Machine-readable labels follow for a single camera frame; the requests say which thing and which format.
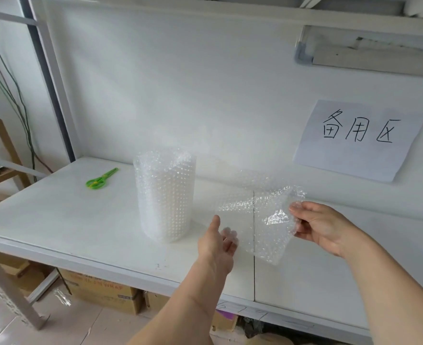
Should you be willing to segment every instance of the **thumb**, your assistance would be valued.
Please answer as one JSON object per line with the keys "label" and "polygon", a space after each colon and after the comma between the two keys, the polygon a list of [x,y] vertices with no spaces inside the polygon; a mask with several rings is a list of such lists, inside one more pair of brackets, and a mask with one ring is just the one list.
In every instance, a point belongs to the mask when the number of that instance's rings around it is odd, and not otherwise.
{"label": "thumb", "polygon": [[299,203],[292,203],[289,206],[289,211],[291,214],[293,214],[296,218],[299,218],[301,220],[305,220],[308,223],[315,219],[316,215],[314,212],[302,208],[302,206]]}
{"label": "thumb", "polygon": [[219,231],[219,226],[221,225],[221,218],[219,215],[215,215],[213,220],[211,220],[210,226],[208,227],[208,231]]}

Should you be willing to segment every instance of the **floor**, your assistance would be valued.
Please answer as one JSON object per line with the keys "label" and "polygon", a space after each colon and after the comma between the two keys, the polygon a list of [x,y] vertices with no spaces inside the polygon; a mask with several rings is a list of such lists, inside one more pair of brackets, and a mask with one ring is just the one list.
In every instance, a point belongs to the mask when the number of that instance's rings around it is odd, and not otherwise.
{"label": "floor", "polygon": [[[0,300],[0,345],[125,345],[154,316],[149,311],[127,315],[73,298],[60,281],[34,308],[50,315],[41,331],[23,325]],[[215,345],[246,342],[241,328],[214,332],[212,338]]]}

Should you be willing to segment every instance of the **green scissors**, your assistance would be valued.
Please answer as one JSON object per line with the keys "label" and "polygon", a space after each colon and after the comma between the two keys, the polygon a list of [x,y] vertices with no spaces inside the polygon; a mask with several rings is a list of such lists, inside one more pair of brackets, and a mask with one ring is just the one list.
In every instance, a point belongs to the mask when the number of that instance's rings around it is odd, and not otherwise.
{"label": "green scissors", "polygon": [[92,189],[92,190],[98,190],[101,189],[106,184],[106,179],[108,179],[111,175],[116,173],[119,170],[119,168],[114,168],[108,173],[103,174],[101,177],[89,180],[85,185]]}

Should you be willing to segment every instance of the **wire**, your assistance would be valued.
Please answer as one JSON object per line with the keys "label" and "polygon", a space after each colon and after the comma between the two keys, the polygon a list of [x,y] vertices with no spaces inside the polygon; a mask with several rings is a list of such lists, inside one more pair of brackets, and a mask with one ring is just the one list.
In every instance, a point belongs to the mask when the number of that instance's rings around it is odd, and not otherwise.
{"label": "wire", "polygon": [[0,54],[0,60],[2,62],[2,65],[4,66],[5,70],[7,71],[7,73],[9,74],[10,78],[13,80],[13,82],[14,82],[16,88],[17,88],[18,96],[20,98],[20,102],[21,102],[21,104],[23,106],[23,109],[25,111],[25,116],[23,116],[22,115],[22,110],[21,110],[19,104],[17,103],[17,101],[15,100],[15,98],[13,97],[13,93],[11,92],[11,90],[9,88],[9,85],[7,83],[7,80],[4,77],[4,75],[2,74],[2,71],[0,69],[0,75],[1,75],[4,83],[6,84],[6,87],[4,87],[2,85],[2,82],[0,81],[0,88],[3,91],[4,95],[6,96],[6,98],[8,98],[9,103],[11,104],[11,106],[13,107],[13,104],[15,104],[16,107],[17,107],[17,109],[18,109],[17,116],[19,117],[19,119],[20,119],[20,121],[21,121],[21,123],[23,125],[23,128],[25,130],[25,133],[26,133],[28,147],[29,147],[29,149],[31,151],[31,162],[32,162],[32,165],[33,165],[33,169],[35,169],[34,158],[36,158],[45,168],[47,168],[47,170],[50,173],[53,173],[52,169],[50,167],[48,167],[45,162],[42,161],[42,159],[36,154],[36,151],[34,150],[34,145],[33,145],[32,136],[31,136],[31,130],[30,130],[29,121],[28,121],[28,110],[27,110],[26,104],[25,104],[25,102],[23,100],[22,91],[20,90],[20,86],[18,85],[17,80],[15,79],[15,77],[10,72],[9,68],[7,67],[6,63],[4,62],[4,59],[2,58],[1,54]]}

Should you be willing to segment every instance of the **white wall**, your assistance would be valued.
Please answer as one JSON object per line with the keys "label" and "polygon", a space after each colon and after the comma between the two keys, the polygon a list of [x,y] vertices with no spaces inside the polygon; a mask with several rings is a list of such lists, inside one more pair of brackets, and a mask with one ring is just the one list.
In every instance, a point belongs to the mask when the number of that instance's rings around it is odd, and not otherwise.
{"label": "white wall", "polygon": [[423,130],[392,184],[292,163],[318,99],[423,113],[423,78],[299,66],[301,26],[48,2],[85,155],[178,146],[318,200],[423,219]]}
{"label": "white wall", "polygon": [[[0,0],[0,11],[22,15],[17,0]],[[0,21],[0,52],[17,78],[23,92],[29,110],[36,152],[49,167],[58,170],[68,164],[69,160],[27,27],[22,24]],[[11,90],[15,92],[13,83],[10,86]],[[1,91],[0,118],[6,125],[22,162],[30,167],[31,155],[22,125]],[[38,164],[38,169],[47,173],[41,164]],[[11,181],[0,185],[1,195],[11,195],[16,191],[17,187]]]}

